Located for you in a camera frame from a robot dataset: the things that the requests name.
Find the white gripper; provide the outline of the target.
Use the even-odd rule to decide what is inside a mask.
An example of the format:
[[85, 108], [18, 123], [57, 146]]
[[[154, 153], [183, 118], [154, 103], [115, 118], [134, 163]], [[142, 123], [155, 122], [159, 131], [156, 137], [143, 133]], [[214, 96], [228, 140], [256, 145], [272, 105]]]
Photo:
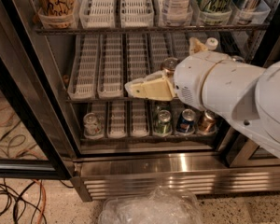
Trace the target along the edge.
[[154, 101], [172, 101], [177, 96], [185, 105], [205, 110], [202, 98], [203, 84], [218, 63], [230, 60], [231, 57], [225, 53], [208, 50], [196, 37], [189, 39], [189, 54], [190, 56], [175, 68], [174, 79], [165, 71], [158, 71], [127, 82], [124, 85], [126, 92], [133, 98]]

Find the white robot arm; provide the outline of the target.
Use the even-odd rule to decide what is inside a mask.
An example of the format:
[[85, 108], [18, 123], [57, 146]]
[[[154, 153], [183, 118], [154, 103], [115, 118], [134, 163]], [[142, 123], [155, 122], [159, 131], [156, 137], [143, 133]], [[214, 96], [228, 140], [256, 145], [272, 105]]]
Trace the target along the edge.
[[210, 110], [280, 159], [280, 62], [268, 68], [240, 63], [189, 40], [189, 56], [172, 75], [164, 70], [125, 84], [134, 98], [182, 103]]

